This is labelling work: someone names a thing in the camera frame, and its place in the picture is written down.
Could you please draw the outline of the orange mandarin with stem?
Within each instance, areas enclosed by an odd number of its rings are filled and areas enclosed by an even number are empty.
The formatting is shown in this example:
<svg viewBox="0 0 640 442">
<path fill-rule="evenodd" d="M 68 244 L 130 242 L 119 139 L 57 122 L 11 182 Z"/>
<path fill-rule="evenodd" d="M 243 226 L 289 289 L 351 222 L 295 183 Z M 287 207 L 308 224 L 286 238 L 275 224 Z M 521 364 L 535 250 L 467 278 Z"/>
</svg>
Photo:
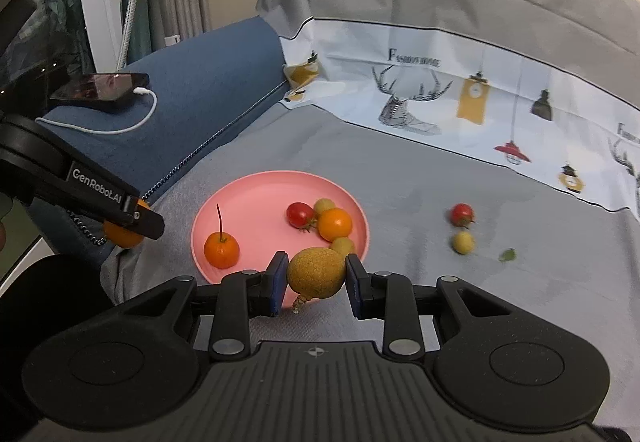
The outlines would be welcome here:
<svg viewBox="0 0 640 442">
<path fill-rule="evenodd" d="M 218 231 L 211 233 L 204 243 L 206 261 L 215 269 L 231 269 L 240 258 L 238 241 L 224 230 L 221 209 L 216 206 Z"/>
</svg>

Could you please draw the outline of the yellow longan front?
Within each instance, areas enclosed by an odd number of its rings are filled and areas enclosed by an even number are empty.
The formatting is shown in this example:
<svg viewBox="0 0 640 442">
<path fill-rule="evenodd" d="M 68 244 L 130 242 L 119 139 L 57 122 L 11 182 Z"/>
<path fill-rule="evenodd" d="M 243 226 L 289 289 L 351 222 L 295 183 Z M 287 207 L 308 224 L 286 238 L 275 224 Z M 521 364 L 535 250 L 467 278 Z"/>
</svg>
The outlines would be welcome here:
<svg viewBox="0 0 640 442">
<path fill-rule="evenodd" d="M 458 232 L 451 238 L 451 246 L 457 254 L 467 255 L 475 250 L 475 238 L 468 231 Z"/>
</svg>

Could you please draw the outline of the pink round plate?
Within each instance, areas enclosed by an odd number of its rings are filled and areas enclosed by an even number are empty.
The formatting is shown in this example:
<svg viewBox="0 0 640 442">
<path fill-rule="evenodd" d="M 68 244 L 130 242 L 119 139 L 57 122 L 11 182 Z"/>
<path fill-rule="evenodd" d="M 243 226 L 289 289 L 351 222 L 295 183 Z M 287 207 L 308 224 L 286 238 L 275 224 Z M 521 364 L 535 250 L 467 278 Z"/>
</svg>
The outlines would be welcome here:
<svg viewBox="0 0 640 442">
<path fill-rule="evenodd" d="M 294 255 L 307 247 L 324 247 L 317 233 L 303 233 L 288 225 L 285 210 L 291 203 L 311 205 L 326 197 L 352 218 L 350 238 L 356 252 L 366 258 L 370 246 L 369 223 L 358 201 L 343 187 L 322 176 L 302 171 L 253 173 L 224 185 L 198 210 L 192 225 L 194 263 L 210 284 L 241 269 L 265 269 L 273 254 Z M 230 233 L 239 243 L 239 262 L 216 269 L 205 258 L 206 239 L 214 232 Z"/>
</svg>

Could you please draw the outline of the yellow longan with stem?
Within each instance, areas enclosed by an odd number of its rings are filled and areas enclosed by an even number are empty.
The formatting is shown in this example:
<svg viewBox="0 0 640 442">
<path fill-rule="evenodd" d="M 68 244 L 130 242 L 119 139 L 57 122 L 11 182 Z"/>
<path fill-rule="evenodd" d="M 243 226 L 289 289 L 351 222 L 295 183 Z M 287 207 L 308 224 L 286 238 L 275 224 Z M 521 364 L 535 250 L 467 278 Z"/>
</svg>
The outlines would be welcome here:
<svg viewBox="0 0 640 442">
<path fill-rule="evenodd" d="M 345 258 L 336 251 L 325 247 L 299 251 L 288 263 L 288 286 L 297 293 L 293 312 L 311 300 L 333 297 L 345 278 Z"/>
</svg>

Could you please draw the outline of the grey printed sofa cover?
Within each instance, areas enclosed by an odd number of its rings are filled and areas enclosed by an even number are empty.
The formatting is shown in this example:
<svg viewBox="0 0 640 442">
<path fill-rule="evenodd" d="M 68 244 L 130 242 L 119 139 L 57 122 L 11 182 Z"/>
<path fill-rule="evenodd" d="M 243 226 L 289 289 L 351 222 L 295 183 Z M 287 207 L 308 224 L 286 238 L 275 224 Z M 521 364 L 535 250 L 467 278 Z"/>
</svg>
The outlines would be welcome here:
<svg viewBox="0 0 640 442">
<path fill-rule="evenodd" d="M 611 368 L 598 419 L 639 431 L 639 4 L 636 0 L 258 0 L 303 95 L 267 111 L 160 199 L 163 238 L 104 262 L 124 301 L 194 274 L 217 188 L 267 170 L 346 188 L 368 269 L 451 274 L 592 342 Z M 449 211 L 467 203 L 468 227 Z M 468 231 L 475 250 L 451 238 Z M 514 249 L 514 261 L 498 257 Z"/>
</svg>

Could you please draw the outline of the black smartphone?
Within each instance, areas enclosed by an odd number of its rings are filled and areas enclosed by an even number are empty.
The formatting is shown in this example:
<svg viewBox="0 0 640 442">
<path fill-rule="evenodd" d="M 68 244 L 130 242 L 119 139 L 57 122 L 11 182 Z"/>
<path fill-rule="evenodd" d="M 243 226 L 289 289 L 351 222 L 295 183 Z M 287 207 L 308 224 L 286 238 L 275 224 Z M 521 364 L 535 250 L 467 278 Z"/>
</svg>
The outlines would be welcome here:
<svg viewBox="0 0 640 442">
<path fill-rule="evenodd" d="M 147 87 L 149 83 L 146 73 L 91 73 L 58 88 L 49 102 L 52 107 L 73 106 L 116 113 L 132 103 L 136 88 Z"/>
</svg>

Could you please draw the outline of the red cherry tomato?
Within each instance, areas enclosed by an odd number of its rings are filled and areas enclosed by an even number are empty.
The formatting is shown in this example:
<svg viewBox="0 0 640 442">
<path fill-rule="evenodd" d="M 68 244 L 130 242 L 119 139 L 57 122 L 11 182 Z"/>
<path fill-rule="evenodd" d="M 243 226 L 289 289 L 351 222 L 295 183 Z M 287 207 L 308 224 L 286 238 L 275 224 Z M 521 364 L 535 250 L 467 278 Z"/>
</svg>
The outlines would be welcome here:
<svg viewBox="0 0 640 442">
<path fill-rule="evenodd" d="M 317 214 L 311 206 L 303 202 L 291 203 L 285 211 L 288 224 L 299 231 L 310 231 L 317 223 Z"/>
<path fill-rule="evenodd" d="M 457 227 L 468 227 L 475 222 L 475 212 L 467 203 L 457 203 L 449 211 L 450 223 Z"/>
</svg>

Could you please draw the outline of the small green leaf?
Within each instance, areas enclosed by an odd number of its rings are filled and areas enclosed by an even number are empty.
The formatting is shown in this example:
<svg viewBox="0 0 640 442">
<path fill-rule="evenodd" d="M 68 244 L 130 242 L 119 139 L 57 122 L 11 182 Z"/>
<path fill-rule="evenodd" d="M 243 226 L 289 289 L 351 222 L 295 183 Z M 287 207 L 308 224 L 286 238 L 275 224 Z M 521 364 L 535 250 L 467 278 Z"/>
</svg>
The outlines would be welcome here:
<svg viewBox="0 0 640 442">
<path fill-rule="evenodd" d="M 514 261 L 515 258 L 516 258 L 516 252 L 514 249 L 510 248 L 510 249 L 506 249 L 505 251 L 502 251 L 498 257 L 498 260 L 501 263 L 506 263 L 506 262 Z"/>
</svg>

